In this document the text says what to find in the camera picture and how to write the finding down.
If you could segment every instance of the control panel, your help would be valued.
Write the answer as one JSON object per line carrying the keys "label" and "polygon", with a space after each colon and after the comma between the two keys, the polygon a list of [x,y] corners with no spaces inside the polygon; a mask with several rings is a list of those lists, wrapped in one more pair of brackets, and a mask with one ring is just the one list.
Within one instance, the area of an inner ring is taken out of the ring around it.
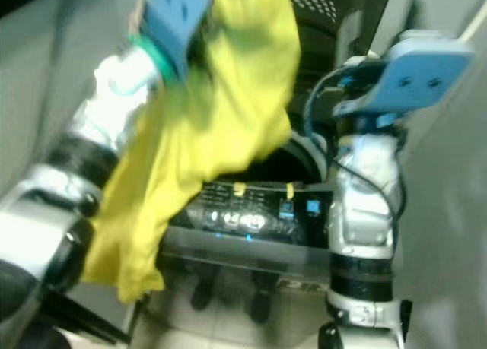
{"label": "control panel", "polygon": [[329,189],[293,188],[286,183],[206,184],[170,224],[251,239],[326,247]]}

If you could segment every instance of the green ring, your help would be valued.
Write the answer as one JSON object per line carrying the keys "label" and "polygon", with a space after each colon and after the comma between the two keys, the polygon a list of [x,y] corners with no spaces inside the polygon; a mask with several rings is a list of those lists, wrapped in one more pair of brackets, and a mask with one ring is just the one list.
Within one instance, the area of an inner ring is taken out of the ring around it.
{"label": "green ring", "polygon": [[176,72],[169,59],[161,52],[156,45],[146,36],[143,35],[130,35],[129,41],[132,45],[138,46],[143,49],[155,62],[159,71],[162,74],[162,78],[165,82],[174,81],[177,79]]}

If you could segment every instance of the yellow tag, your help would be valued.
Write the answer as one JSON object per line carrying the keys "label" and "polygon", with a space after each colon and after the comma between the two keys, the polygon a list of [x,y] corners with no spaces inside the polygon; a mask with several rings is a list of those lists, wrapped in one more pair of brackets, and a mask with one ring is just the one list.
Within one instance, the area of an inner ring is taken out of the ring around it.
{"label": "yellow tag", "polygon": [[286,185],[286,195],[288,199],[293,199],[294,197],[294,186],[292,183]]}
{"label": "yellow tag", "polygon": [[246,188],[247,188],[247,184],[245,183],[242,182],[234,183],[234,195],[237,197],[243,197]]}

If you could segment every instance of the yellow towel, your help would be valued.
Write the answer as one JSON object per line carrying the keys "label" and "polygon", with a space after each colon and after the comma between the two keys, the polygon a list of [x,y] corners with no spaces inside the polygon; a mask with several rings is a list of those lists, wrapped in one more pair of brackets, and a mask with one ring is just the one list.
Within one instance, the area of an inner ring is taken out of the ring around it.
{"label": "yellow towel", "polygon": [[84,281],[115,284],[123,302],[164,289],[159,242],[203,182],[245,170],[290,136],[300,54],[290,1],[213,0],[208,15],[205,67],[147,106],[94,219]]}

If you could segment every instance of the tile floor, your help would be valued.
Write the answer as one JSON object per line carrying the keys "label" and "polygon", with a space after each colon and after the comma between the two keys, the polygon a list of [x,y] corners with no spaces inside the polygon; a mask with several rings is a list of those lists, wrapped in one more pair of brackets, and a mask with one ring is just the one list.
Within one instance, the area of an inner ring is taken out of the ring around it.
{"label": "tile floor", "polygon": [[[315,349],[318,328],[327,320],[323,293],[279,291],[269,320],[254,324],[248,315],[253,295],[250,274],[225,269],[209,307],[196,312],[190,297],[196,277],[172,280],[154,293],[139,316],[130,349]],[[103,346],[73,345],[73,349]]]}

